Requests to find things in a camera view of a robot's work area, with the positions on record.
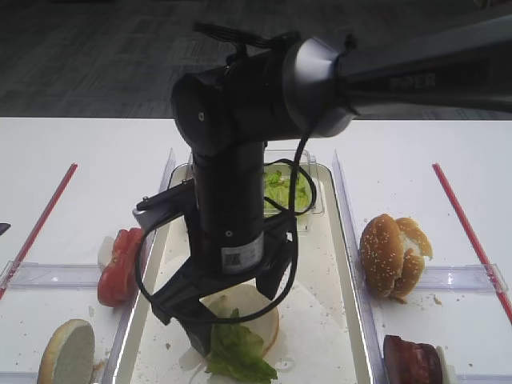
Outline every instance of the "gray carpet floor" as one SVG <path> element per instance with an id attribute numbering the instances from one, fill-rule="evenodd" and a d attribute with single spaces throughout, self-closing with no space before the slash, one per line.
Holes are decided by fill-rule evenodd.
<path id="1" fill-rule="evenodd" d="M 221 65 L 232 52 L 192 32 L 197 20 L 266 37 L 300 30 L 336 41 L 350 31 L 368 46 L 476 10 L 472 0 L 0 0 L 0 116 L 170 118 L 176 79 Z M 402 116 L 507 117 L 476 110 Z"/>

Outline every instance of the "white label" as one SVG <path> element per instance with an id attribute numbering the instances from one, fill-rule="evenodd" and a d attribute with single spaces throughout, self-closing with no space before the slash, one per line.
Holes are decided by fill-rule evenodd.
<path id="1" fill-rule="evenodd" d="M 263 257 L 263 234 L 256 240 L 233 248 L 225 247 L 222 252 L 222 272 L 238 274 L 258 264 Z"/>

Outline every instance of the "lettuce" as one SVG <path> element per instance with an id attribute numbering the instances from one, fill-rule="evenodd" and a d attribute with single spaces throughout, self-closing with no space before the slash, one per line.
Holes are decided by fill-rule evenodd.
<path id="1" fill-rule="evenodd" d="M 238 317 L 238 310 L 231 314 Z M 263 339 L 241 324 L 216 324 L 211 332 L 207 371 L 240 382 L 270 383 L 278 378 L 263 356 Z"/>
<path id="2" fill-rule="evenodd" d="M 265 196 L 274 200 L 280 206 L 288 208 L 288 198 L 290 193 L 290 180 L 282 179 L 282 172 L 276 170 L 272 173 L 265 173 Z M 302 174 L 297 177 L 297 192 L 295 195 L 295 210 L 297 212 L 305 210 L 311 202 L 310 185 Z M 265 202 L 266 210 L 273 210 L 274 207 Z"/>

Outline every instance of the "tomato slice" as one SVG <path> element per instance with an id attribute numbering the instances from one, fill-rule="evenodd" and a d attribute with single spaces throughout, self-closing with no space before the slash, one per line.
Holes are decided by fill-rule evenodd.
<path id="1" fill-rule="evenodd" d="M 135 252 L 143 234 L 140 228 L 118 232 L 112 259 L 98 282 L 98 301 L 104 306 L 120 306 L 134 293 Z"/>

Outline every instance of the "red stick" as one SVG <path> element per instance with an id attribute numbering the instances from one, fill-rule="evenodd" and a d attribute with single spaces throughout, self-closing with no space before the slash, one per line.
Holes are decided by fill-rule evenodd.
<path id="1" fill-rule="evenodd" d="M 448 179 L 446 178 L 444 172 L 441 169 L 441 166 L 437 163 L 432 165 L 432 168 L 434 168 L 435 174 L 438 176 L 438 179 L 442 185 L 442 188 L 445 190 L 446 196 L 450 200 L 450 203 L 452 207 L 454 208 L 455 212 L 457 213 L 458 220 L 461 222 L 462 227 L 464 228 L 464 231 L 466 232 L 466 235 L 468 239 L 471 242 L 471 245 L 474 248 L 474 251 L 476 252 L 478 259 L 480 260 L 481 264 L 489 265 L 490 261 L 489 258 L 486 255 L 486 252 L 483 250 L 482 244 L 480 244 L 480 241 L 478 240 L 478 237 L 476 233 L 473 231 L 473 228 L 471 227 L 470 221 L 467 219 L 466 214 L 464 214 L 464 210 L 462 210 L 461 204 L 458 202 L 457 197 L 455 196 L 455 192 L 451 189 L 450 184 L 448 183 Z M 494 283 L 494 286 L 498 285 L 498 280 L 494 276 L 494 273 L 491 268 L 488 270 L 488 274 L 490 277 L 490 280 Z M 510 300 L 508 296 L 506 295 L 506 292 L 497 292 L 496 295 L 498 296 L 498 300 L 503 306 L 503 309 L 506 312 L 506 316 L 509 318 L 510 322 L 512 323 L 512 305 L 510 304 Z"/>
<path id="2" fill-rule="evenodd" d="M 68 168 L 66 174 L 64 175 L 64 178 L 61 180 L 60 184 L 58 185 L 57 189 L 55 190 L 54 195 L 51 197 L 50 201 L 46 205 L 46 208 L 42 212 L 41 216 L 39 216 L 39 219 L 35 223 L 34 228 L 32 228 L 32 231 L 30 232 L 29 237 L 26 238 L 25 242 L 23 243 L 22 248 L 18 252 L 16 259 L 13 262 L 13 265 L 11 266 L 9 272 L 7 273 L 6 280 L 5 280 L 5 286 L 3 288 L 0 288 L 0 300 L 2 300 L 2 297 L 7 290 L 7 283 L 9 282 L 9 280 L 12 279 L 12 277 L 18 270 L 20 263 L 23 261 L 26 254 L 28 254 L 30 248 L 32 247 L 32 244 L 34 244 L 34 241 L 39 234 L 39 231 L 41 230 L 42 226 L 45 224 L 46 220 L 48 219 L 48 216 L 50 216 L 52 209 L 55 207 L 55 204 L 57 204 L 57 201 L 60 199 L 62 192 L 64 192 L 64 189 L 67 187 L 68 183 L 70 182 L 71 177 L 73 176 L 77 167 L 78 167 L 78 165 L 74 164 L 74 163 L 70 165 L 70 168 Z"/>

